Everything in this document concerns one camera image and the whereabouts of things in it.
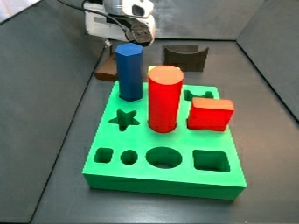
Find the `hole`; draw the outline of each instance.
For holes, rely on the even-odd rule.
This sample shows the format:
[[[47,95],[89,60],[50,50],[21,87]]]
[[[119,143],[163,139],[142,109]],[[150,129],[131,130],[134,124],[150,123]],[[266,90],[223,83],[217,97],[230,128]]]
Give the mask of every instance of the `hole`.
[[[99,148],[94,157],[97,163],[107,164],[111,161],[114,150],[110,148]]]
[[[127,150],[123,152],[121,156],[121,160],[123,164],[133,165],[138,160],[138,154],[134,150]]]
[[[195,150],[193,159],[197,170],[230,172],[230,161],[223,151]]]
[[[185,90],[183,93],[185,93],[185,100],[187,102],[191,102],[193,101],[193,97],[201,97],[201,98],[211,98],[211,99],[214,99],[214,94],[213,94],[211,91],[207,91],[205,95],[195,95],[190,90]]]
[[[133,13],[134,13],[135,16],[143,17],[145,14],[146,14],[146,10],[145,10],[143,7],[141,7],[139,5],[135,4],[133,6]]]
[[[157,147],[146,153],[146,160],[158,168],[171,169],[182,163],[183,155],[173,148]]]
[[[125,110],[119,109],[117,111],[117,118],[111,119],[109,123],[118,124],[119,130],[126,131],[130,125],[139,125],[141,122],[135,119],[137,111],[125,112]]]

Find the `green shape sorter board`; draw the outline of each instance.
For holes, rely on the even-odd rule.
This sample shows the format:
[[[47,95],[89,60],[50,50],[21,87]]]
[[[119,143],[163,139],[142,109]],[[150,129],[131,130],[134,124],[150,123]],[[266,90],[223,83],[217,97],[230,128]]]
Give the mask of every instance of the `green shape sorter board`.
[[[143,88],[143,99],[127,102],[119,83],[114,86],[83,168],[90,187],[234,200],[247,182],[230,127],[225,132],[191,130],[186,122],[186,94],[213,93],[219,99],[218,89],[183,85],[177,128],[161,134],[147,124],[147,83]]]

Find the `gray wall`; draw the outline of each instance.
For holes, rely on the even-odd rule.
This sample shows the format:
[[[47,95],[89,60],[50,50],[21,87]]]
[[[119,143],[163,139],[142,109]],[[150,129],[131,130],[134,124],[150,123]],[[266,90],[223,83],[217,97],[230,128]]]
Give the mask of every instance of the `gray wall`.
[[[153,0],[158,38],[237,40],[265,0]]]
[[[45,0],[0,25],[0,222],[29,222],[102,50]]]
[[[299,120],[299,1],[268,0],[238,43]]]

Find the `square hole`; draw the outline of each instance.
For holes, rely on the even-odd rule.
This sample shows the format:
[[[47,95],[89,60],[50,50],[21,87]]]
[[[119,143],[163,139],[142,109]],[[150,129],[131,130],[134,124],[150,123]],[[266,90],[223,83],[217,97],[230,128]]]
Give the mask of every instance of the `square hole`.
[[[197,170],[230,172],[229,156],[223,151],[194,150],[193,159]]]
[[[113,158],[113,154],[114,154],[114,150],[110,148],[99,148],[97,155],[94,157],[94,161],[97,163],[102,163],[102,164],[107,164],[111,161]]]

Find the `red block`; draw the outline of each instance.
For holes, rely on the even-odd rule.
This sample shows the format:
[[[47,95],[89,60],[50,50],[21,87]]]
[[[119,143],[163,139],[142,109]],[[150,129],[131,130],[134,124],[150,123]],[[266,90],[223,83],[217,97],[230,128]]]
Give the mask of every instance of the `red block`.
[[[225,131],[235,109],[231,100],[194,97],[187,126],[191,130]]]
[[[159,133],[177,127],[183,89],[183,71],[174,66],[158,66],[149,73],[149,125]]]

